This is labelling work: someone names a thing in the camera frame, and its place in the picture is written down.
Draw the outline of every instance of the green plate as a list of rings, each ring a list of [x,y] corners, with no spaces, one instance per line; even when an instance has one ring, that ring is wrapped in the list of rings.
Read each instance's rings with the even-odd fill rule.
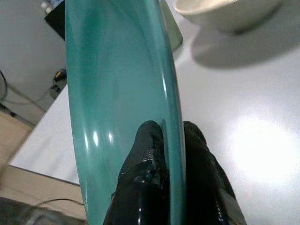
[[[158,0],[68,0],[65,20],[73,141],[89,224],[103,223],[137,129],[148,120],[164,133],[170,224],[183,224],[183,126]]]

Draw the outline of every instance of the white tabletop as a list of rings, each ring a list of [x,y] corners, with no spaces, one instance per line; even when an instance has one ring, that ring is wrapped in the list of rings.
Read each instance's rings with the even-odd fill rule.
[[[183,119],[203,131],[248,225],[300,224],[299,10],[286,0],[237,36],[174,14],[184,38],[174,54]],[[11,164],[78,183],[67,88]]]

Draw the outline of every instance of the white wall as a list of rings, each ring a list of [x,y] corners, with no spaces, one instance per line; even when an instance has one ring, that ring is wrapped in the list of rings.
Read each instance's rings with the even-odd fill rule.
[[[54,73],[65,66],[64,41],[45,22],[42,0],[0,0],[0,69],[7,81],[31,99],[51,86]],[[7,99],[26,102],[9,91]],[[38,104],[45,110],[53,99]],[[34,105],[4,102],[13,112],[36,124],[44,111]]]

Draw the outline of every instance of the white table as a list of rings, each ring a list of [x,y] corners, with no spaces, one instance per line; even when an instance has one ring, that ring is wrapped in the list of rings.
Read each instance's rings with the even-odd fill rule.
[[[184,120],[203,131],[248,225],[300,224],[300,2],[229,36],[175,14]],[[65,88],[12,165],[78,183]]]

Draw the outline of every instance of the white bowl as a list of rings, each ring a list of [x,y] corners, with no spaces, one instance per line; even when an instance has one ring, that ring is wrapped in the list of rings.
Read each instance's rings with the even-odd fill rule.
[[[175,10],[192,23],[221,31],[245,30],[272,12],[282,0],[177,0]]]

